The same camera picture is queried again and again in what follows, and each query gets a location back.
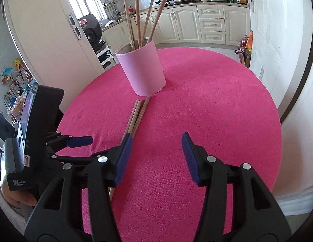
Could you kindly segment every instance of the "device screen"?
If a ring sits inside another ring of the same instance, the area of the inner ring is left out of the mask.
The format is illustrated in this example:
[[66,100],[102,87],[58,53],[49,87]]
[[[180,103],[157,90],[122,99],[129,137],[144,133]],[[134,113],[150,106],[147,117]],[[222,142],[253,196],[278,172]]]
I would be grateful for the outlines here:
[[21,120],[20,120],[20,128],[22,132],[23,140],[25,140],[26,129],[28,128],[28,119],[30,117],[30,112],[32,109],[33,101],[36,95],[37,87],[30,86],[28,90],[28,94],[25,98],[24,107],[22,110]]

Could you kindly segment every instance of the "human hand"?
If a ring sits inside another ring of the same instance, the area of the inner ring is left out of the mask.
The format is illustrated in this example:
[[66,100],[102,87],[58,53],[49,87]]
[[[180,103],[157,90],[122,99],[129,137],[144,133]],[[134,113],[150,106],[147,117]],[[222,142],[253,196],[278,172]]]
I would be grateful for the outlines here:
[[20,208],[20,203],[34,207],[37,203],[35,197],[26,190],[10,191],[6,177],[0,183],[0,192],[5,201],[14,208]]

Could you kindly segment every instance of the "person's arm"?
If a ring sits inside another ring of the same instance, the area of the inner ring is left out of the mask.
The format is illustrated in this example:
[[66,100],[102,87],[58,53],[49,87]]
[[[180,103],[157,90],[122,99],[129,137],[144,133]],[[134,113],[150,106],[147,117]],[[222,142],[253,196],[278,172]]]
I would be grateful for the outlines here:
[[4,178],[3,182],[0,182],[0,207],[14,227],[24,234],[26,223],[24,217],[18,213],[20,202],[36,205],[36,199],[27,191],[10,191]]

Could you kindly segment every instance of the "chopstick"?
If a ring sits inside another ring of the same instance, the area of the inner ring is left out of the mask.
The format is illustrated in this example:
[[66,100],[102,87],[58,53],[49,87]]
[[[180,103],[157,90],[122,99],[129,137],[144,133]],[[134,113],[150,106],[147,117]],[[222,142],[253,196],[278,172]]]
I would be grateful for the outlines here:
[[146,108],[147,108],[147,105],[149,104],[150,99],[151,99],[151,96],[149,95],[149,96],[146,98],[146,100],[145,100],[145,102],[144,102],[144,104],[143,104],[143,107],[142,107],[142,109],[141,109],[141,112],[140,112],[140,114],[139,114],[139,116],[138,116],[138,118],[137,118],[137,120],[136,120],[136,122],[135,122],[135,126],[134,126],[134,129],[133,129],[133,134],[132,134],[132,135],[133,135],[133,138],[135,137],[136,131],[137,131],[137,129],[138,129],[140,123],[141,123],[141,120],[142,120],[142,118],[143,118],[143,115],[144,115],[144,113],[145,113],[145,110],[146,110]]
[[130,12],[128,10],[127,1],[124,0],[124,8],[125,8],[125,18],[127,22],[127,26],[129,29],[129,37],[130,37],[130,44],[133,50],[135,50],[135,39],[134,39],[134,32],[133,32],[133,26],[131,21]]
[[149,7],[149,11],[147,12],[147,16],[146,16],[146,21],[145,21],[144,30],[143,30],[142,44],[143,44],[144,39],[145,39],[146,29],[147,29],[147,25],[149,24],[149,20],[150,20],[150,15],[151,15],[153,3],[154,3],[154,0],[151,0],[150,7]]
[[138,48],[141,48],[142,47],[141,18],[140,18],[140,5],[139,5],[138,0],[135,0],[135,12],[136,12],[136,21],[137,21]]
[[152,27],[152,30],[151,30],[149,39],[147,40],[147,43],[146,43],[146,44],[148,44],[148,43],[152,40],[152,38],[153,38],[153,35],[154,35],[154,32],[155,32],[157,23],[158,23],[158,21],[159,21],[159,19],[160,19],[161,13],[162,13],[162,11],[163,11],[163,8],[164,8],[166,2],[167,2],[167,0],[161,0],[159,9],[158,9],[157,14],[156,14],[156,17],[155,17],[155,19],[154,19],[154,24],[153,24],[153,27]]
[[[125,133],[124,133],[124,135],[123,135],[123,137],[121,139],[120,144],[123,142],[123,140],[124,140],[124,138],[125,138],[127,133],[130,133],[132,135],[132,137],[134,138],[134,136],[136,134],[136,131],[138,129],[138,126],[141,123],[141,120],[143,118],[143,115],[145,113],[146,107],[147,107],[150,99],[151,99],[151,96],[149,95],[146,98],[146,100],[144,101],[142,110],[141,110],[141,112],[139,114],[138,114],[138,111],[140,110],[140,107],[141,107],[141,104],[142,104],[143,101],[140,101],[138,99],[136,100],[135,105],[134,105],[133,110],[132,110],[132,113],[131,113],[131,116],[130,116],[130,119],[129,119],[129,121],[127,123],[127,126],[126,126]],[[113,187],[109,188],[109,198],[110,198],[110,200],[112,200],[112,198],[113,198],[114,191],[115,191],[115,188],[113,188]]]

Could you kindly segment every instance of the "drawer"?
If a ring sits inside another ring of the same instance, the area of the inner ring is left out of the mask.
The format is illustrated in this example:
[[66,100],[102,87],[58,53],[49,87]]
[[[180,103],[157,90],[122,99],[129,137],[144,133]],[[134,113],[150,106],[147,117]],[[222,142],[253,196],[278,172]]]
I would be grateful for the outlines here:
[[220,18],[199,18],[201,31],[225,32],[225,20]]
[[221,18],[224,19],[224,8],[222,5],[197,5],[199,18]]
[[203,43],[221,43],[226,44],[225,32],[201,31]]

